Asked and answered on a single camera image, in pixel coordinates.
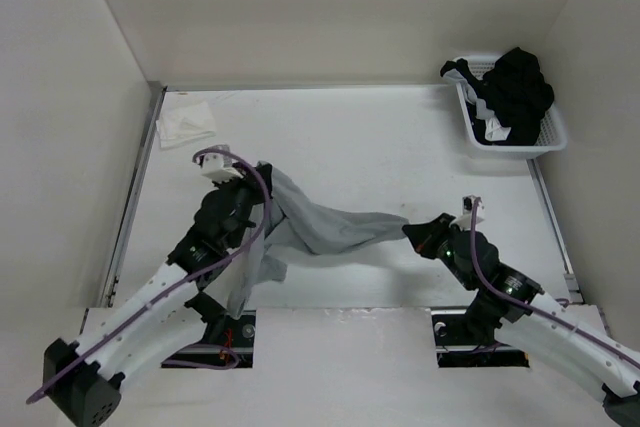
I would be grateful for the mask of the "grey tank top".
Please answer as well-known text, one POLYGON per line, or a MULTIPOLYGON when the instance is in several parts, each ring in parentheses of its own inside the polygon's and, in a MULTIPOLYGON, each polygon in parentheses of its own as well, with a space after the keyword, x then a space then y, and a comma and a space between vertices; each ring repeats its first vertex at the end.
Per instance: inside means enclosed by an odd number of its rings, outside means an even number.
POLYGON ((287 265, 272 257, 274 247, 312 256, 347 254, 404 237, 406 218, 381 212, 348 212, 313 202, 279 169, 271 169, 271 209, 264 230, 240 256, 240 273, 226 301, 228 314, 241 316, 254 286, 286 279, 287 265))

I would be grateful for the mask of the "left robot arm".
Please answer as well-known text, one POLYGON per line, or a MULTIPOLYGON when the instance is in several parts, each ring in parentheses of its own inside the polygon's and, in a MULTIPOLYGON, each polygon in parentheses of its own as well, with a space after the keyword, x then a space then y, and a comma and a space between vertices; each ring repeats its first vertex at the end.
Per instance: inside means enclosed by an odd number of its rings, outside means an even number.
POLYGON ((100 426, 123 391, 192 344, 214 345, 242 313, 272 207, 269 163, 237 162, 202 200, 192 226, 156 273, 100 326, 43 355, 43 385, 74 426, 100 426))

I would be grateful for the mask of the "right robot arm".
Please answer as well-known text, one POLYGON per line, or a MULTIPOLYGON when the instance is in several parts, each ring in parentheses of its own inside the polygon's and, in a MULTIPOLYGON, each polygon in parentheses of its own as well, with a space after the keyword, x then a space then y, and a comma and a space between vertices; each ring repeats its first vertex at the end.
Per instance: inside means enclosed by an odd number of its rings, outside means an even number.
POLYGON ((441 261, 475 298, 464 314, 473 341, 525 352, 579 385, 619 426, 639 423, 639 354, 581 323, 543 287, 503 263, 476 227, 441 214, 402 231, 423 258, 441 261))

